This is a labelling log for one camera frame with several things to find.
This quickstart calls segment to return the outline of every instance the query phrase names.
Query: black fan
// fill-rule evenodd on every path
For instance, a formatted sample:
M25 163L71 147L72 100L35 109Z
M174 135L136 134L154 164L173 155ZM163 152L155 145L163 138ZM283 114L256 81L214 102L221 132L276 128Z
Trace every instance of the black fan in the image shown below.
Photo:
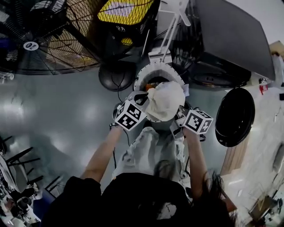
M1 0L0 69L57 74L98 66L100 0Z

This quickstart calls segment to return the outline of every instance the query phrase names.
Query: black round lid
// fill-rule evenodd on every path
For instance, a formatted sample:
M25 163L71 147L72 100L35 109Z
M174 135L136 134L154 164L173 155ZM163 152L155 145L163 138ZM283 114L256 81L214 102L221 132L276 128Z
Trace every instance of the black round lid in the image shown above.
M255 106L251 94L236 88L228 92L219 107L215 132L219 143L233 147L241 143L249 134L255 116Z

